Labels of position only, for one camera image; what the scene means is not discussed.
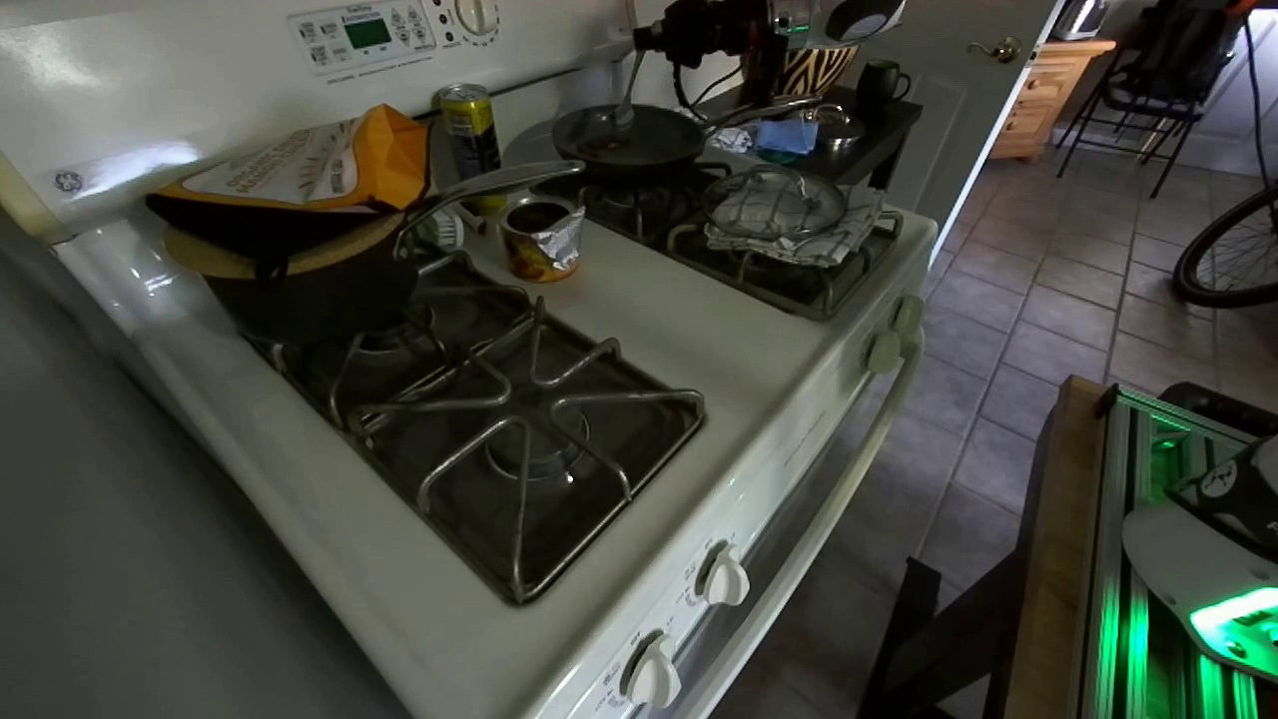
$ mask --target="cabinet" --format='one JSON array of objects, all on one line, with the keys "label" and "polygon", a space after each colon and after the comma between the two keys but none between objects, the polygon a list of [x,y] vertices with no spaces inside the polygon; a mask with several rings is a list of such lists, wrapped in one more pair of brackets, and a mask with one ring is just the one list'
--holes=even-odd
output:
[{"label": "cabinet", "polygon": [[1036,155],[1048,144],[1048,128],[1071,103],[1086,66],[1107,51],[1114,51],[1114,39],[1040,44],[1012,108],[1005,114],[991,160]]}]

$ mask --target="door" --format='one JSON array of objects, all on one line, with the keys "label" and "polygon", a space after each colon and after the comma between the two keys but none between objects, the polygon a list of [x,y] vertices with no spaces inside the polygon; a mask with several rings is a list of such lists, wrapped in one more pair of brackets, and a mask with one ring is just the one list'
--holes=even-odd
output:
[{"label": "door", "polygon": [[1047,39],[1059,0],[910,0],[894,34],[863,44],[863,60],[894,60],[915,78],[922,122],[894,170],[887,196],[953,223],[1026,60]]}]

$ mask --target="pot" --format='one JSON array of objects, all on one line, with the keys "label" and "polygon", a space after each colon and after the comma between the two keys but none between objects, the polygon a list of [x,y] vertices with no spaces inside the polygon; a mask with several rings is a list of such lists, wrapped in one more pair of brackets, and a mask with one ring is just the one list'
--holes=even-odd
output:
[{"label": "pot", "polygon": [[404,216],[295,252],[276,277],[258,277],[251,256],[174,227],[168,227],[164,252],[207,280],[243,336],[266,344],[319,344],[393,327],[417,267]]}]

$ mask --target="oven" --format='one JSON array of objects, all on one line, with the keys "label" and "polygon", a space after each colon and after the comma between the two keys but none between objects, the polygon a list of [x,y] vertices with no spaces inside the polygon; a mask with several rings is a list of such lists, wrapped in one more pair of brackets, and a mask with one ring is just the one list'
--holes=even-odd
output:
[{"label": "oven", "polygon": [[613,8],[553,8],[549,28],[499,0],[37,14],[33,60],[0,70],[18,108],[0,196],[416,717],[704,717],[910,384],[930,222],[842,187],[842,256],[793,264],[697,231],[757,170],[557,186],[540,192],[588,203],[572,280],[527,284],[471,231],[417,256],[404,327],[286,347],[238,336],[135,207],[155,175],[377,99],[421,114],[453,78],[505,90],[505,160],[547,155],[543,126],[618,79]]}]

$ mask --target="stove backsplash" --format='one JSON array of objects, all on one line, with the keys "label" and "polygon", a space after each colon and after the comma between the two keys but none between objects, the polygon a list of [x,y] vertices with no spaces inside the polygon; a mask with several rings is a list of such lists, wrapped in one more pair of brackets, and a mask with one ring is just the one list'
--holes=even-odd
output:
[{"label": "stove backsplash", "polygon": [[[613,99],[618,55],[664,0],[81,0],[15,4],[0,26],[0,207],[69,240],[95,216],[223,152],[369,103],[421,114],[443,83],[485,83],[512,160],[527,128]],[[736,70],[716,55],[692,92]],[[652,55],[638,99],[672,103]]]}]

